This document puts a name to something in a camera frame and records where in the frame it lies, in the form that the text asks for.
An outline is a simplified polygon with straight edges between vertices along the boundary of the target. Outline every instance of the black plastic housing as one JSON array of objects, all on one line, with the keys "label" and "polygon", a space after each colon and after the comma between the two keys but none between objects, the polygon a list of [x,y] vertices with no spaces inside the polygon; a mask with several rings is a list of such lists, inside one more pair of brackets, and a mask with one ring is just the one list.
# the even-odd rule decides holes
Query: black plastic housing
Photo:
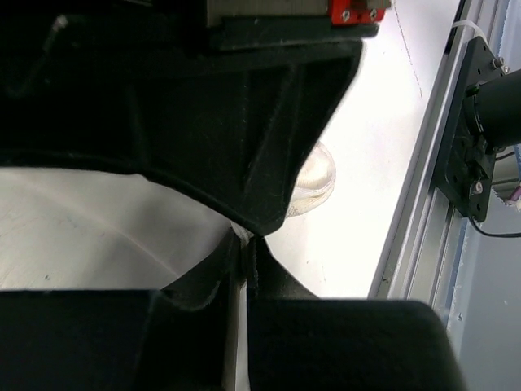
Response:
[{"label": "black plastic housing", "polygon": [[282,225],[362,46],[323,23],[320,44],[256,29],[262,48],[222,52],[219,29],[172,14],[59,18],[3,18],[0,166],[141,174],[259,235]]},{"label": "black plastic housing", "polygon": [[492,148],[521,143],[521,70],[479,86],[474,109]]},{"label": "black plastic housing", "polygon": [[[474,93],[479,86],[504,76],[500,68],[492,66],[493,60],[481,37],[469,41],[434,172],[436,185],[459,213],[478,222],[487,217],[496,153],[476,126]],[[477,182],[483,186],[481,192],[473,191]]]}]

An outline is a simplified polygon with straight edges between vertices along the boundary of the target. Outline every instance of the black mount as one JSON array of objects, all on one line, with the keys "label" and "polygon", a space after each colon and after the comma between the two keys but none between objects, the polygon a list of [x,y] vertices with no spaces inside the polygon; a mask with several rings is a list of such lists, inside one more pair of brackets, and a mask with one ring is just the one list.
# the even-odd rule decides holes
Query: black mount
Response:
[{"label": "black mount", "polygon": [[[513,118],[497,110],[501,102],[494,104],[491,98],[497,100],[501,90],[504,97],[514,100],[515,93],[508,95],[503,79],[515,74],[506,76],[494,67],[494,59],[481,37],[469,41],[435,170],[436,185],[464,217],[478,222],[487,217],[496,153],[521,138],[519,132],[513,138],[501,136],[511,136],[506,123]],[[515,88],[515,83],[508,88]]]}]

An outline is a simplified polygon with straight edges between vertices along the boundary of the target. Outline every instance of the screw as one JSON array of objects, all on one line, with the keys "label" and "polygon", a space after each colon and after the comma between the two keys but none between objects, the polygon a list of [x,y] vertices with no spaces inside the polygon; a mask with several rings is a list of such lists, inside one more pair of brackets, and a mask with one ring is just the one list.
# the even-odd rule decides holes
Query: screw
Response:
[{"label": "screw", "polygon": [[505,59],[503,57],[496,57],[492,60],[492,66],[494,69],[501,68],[503,65],[505,65]]},{"label": "screw", "polygon": [[479,86],[473,85],[466,88],[466,96],[476,95],[479,92]]},{"label": "screw", "polygon": [[345,10],[344,12],[342,12],[342,20],[344,22],[347,22],[349,20],[349,18],[351,18],[351,11],[350,10]]},{"label": "screw", "polygon": [[474,194],[481,194],[483,193],[483,183],[481,183],[480,181],[474,183]]}]

